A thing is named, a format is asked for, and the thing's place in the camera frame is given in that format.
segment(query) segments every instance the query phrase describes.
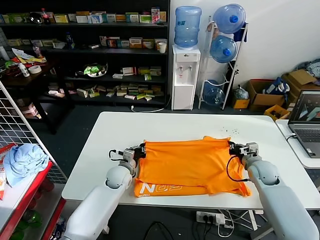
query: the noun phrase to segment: dark floor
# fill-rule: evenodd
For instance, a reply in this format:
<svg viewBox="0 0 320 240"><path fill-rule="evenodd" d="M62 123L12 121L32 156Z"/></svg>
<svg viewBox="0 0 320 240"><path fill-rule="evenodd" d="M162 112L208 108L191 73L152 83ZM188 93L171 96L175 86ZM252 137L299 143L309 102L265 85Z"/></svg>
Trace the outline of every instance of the dark floor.
<svg viewBox="0 0 320 240"><path fill-rule="evenodd" d="M137 107L135 111L151 111L156 108ZM64 173L69 176L78 156L86 143L86 140L101 112L130 112L126 106L86 106L77 105L59 126L57 134L52 135L43 123L32 122L31 126L36 131L44 145L48 148L53 158L57 161ZM170 110L163 110L161 113L171 113ZM199 110L195 107L189 111L174 111L181 114L245 114L252 115L248 110L235 110L227 107L224 111L212 108ZM312 180L319 177L319 170L308 170ZM153 221L163 222L173 235L175 240L203 240L204 223L195 222L195 209L167 208L167 207L141 207L141 206L118 206L110 219L110 233L108 236L101 235L99 239L109 240L142 240L145 232ZM311 211L314 221L320 226L320 216ZM262 218L257 216L258 224L264 223ZM229 229L220 229L221 234L228 234ZM246 240L249 239L250 230L236 224L234 233L228 239ZM148 240L170 240L170 236L162 232L162 228L155 225L147 237ZM217 235L217 227L212 227L206 236L207 240L221 239ZM271 233L263 240L276 240Z"/></svg>

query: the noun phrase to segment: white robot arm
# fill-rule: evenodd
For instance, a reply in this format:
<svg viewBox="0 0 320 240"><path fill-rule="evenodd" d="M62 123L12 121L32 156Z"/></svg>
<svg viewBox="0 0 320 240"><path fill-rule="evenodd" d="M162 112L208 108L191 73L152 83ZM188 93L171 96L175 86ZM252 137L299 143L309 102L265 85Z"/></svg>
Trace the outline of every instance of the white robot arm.
<svg viewBox="0 0 320 240"><path fill-rule="evenodd" d="M95 187L81 202L69 218L62 240L96 240L102 231L108 233L108 221L135 176L144 148L127 148L119 153L124 161L108 171L105 185ZM239 157L249 179L238 180L229 175L228 166L232 158L226 167L228 176L237 182L254 183L269 223L280 240L319 240L314 221L293 190L284 184L277 167L259 156L258 144L230 142L230 154Z"/></svg>

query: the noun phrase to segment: orange t-shirt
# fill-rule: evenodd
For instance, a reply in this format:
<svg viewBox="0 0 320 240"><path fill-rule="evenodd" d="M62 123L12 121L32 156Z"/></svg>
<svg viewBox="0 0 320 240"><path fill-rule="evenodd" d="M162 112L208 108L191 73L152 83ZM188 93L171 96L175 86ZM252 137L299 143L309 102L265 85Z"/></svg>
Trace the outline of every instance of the orange t-shirt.
<svg viewBox="0 0 320 240"><path fill-rule="evenodd" d="M229 140L205 136L201 140L145 141L146 157L139 159L140 173L134 195L182 196L220 192L250 196L244 182L232 181L226 172L230 159ZM229 164L229 174L242 179L244 166L236 157Z"/></svg>

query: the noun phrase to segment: tape roll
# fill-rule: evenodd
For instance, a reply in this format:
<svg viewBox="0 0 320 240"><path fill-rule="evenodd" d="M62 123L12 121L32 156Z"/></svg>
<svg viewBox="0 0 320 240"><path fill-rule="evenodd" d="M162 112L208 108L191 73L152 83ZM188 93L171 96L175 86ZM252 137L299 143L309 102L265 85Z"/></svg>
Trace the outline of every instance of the tape roll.
<svg viewBox="0 0 320 240"><path fill-rule="evenodd" d="M32 66L32 67L29 67L28 70L31 74L37 74L37 73L40 73L42 69L40 66Z"/></svg>

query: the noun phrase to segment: water jug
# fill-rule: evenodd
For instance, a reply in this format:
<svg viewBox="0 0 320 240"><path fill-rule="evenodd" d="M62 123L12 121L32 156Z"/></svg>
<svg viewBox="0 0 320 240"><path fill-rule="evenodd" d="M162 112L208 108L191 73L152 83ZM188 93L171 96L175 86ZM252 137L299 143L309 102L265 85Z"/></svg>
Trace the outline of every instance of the water jug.
<svg viewBox="0 0 320 240"><path fill-rule="evenodd" d="M221 32L234 34L245 24L246 12L244 8L238 4L228 4L215 11L212 19Z"/></svg>
<svg viewBox="0 0 320 240"><path fill-rule="evenodd" d="M198 43L202 10L197 6L179 6L175 10L174 43L182 48L191 48Z"/></svg>
<svg viewBox="0 0 320 240"><path fill-rule="evenodd" d="M208 80L214 85L219 85L215 80ZM220 86L211 85L209 82L205 82L203 86L203 100L210 106L219 106L225 100L225 93Z"/></svg>
<svg viewBox="0 0 320 240"><path fill-rule="evenodd" d="M210 54L218 63L230 62L237 54L237 44L233 39L219 35L212 40Z"/></svg>

